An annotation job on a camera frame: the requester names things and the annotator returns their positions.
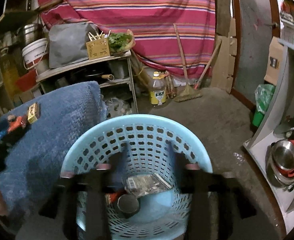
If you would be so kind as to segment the silver foil wrapper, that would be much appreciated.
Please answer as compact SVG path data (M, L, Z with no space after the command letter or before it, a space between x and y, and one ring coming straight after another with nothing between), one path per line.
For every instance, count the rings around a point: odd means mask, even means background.
M136 198L172 190L172 186L157 173L128 177L124 180L124 188Z

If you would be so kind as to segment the black ribbed cup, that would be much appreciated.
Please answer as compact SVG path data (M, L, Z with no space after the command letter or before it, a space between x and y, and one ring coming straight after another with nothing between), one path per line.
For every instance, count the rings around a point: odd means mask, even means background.
M117 208L124 216L133 216L140 210L140 202L131 194L123 194L117 200Z

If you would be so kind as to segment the blue quilted table cloth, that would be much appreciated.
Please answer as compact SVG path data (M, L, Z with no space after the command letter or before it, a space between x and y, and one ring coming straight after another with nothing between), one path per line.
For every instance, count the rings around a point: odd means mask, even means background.
M9 149L7 168L0 173L0 192L11 217L37 209L50 195L71 146L106 118L95 81L62 87L33 101L40 105L40 118Z

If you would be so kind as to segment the light blue plastic basket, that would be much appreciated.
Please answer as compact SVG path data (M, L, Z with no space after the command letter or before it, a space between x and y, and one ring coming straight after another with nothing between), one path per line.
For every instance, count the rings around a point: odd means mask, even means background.
M139 193L140 209L125 218L116 204L108 204L112 238L175 239L186 231L191 195L177 188L168 146L205 172L212 171L197 136L178 122L149 114L118 116L92 127L69 149L61 170L86 173L125 153L117 175L121 187Z

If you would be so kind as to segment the steel kettle with red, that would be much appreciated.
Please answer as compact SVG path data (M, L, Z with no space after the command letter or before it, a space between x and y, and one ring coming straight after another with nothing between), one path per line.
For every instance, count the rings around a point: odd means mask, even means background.
M275 181L275 187L294 184L294 140L282 139L268 147L266 172Z

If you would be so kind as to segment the yellow red cardboard box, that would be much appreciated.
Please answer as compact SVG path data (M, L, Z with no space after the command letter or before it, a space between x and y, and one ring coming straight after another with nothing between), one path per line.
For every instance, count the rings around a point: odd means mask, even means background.
M30 124L36 122L40 117L40 107L38 102L33 103L28 108L27 120Z

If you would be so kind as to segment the green plastic bag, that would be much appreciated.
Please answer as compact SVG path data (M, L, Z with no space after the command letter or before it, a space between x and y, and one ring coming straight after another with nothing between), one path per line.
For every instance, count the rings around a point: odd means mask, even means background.
M253 126L260 126L265 114L267 113L274 92L275 86L272 84L260 84L255 89L256 109L252 121Z

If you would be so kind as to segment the red plastic basket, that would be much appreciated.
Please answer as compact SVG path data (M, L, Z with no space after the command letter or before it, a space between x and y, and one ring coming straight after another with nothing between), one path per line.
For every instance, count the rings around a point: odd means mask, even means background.
M26 92L27 90L33 88L36 85L36 70L32 69L27 74L20 77L15 85L21 92Z

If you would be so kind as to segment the white plastic bucket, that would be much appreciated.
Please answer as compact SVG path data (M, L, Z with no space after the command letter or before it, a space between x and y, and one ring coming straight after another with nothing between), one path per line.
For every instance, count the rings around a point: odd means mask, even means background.
M38 39L22 49L23 65L26 70L35 68L43 59L49 59L49 41Z

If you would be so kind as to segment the wooden shelf unit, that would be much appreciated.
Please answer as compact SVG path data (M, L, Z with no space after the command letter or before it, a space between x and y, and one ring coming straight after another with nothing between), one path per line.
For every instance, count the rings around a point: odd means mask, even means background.
M16 31L27 24L40 23L37 0L0 0L0 116L14 108L21 93L15 82L28 73Z

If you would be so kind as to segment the grey cushion bag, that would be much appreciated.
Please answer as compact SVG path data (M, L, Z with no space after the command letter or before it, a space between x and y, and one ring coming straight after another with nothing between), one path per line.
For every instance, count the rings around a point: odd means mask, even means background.
M49 31L49 68L55 69L88 59L86 43L88 33L98 32L96 25L88 22L59 24Z

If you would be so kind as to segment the cardboard box at right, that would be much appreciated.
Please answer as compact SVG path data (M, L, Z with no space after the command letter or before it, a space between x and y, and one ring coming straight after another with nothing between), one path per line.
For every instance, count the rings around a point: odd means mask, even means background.
M283 59L284 46L279 42L277 37L273 37L269 45L269 55L267 62L267 70L264 80L272 85L276 85L280 72L280 65Z

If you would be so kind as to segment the green leafy vegetables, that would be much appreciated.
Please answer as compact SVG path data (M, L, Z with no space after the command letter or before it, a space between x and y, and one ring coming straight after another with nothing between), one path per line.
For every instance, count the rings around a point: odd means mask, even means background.
M136 45L135 36L130 29L125 33L110 33L107 39L111 55L121 55Z

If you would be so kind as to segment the steel pot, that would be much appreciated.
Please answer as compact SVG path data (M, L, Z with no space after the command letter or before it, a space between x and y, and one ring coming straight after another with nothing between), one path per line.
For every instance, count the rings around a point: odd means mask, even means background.
M36 40L43 38L42 25L38 23L31 23L20 27L16 31L19 43L25 47Z

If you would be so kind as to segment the pink striped curtain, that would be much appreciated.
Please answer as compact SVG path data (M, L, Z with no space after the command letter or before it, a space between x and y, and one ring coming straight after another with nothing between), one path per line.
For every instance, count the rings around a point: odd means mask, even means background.
M215 45L215 0L38 0L44 24L90 21L105 33L130 29L138 59L173 75L199 77Z

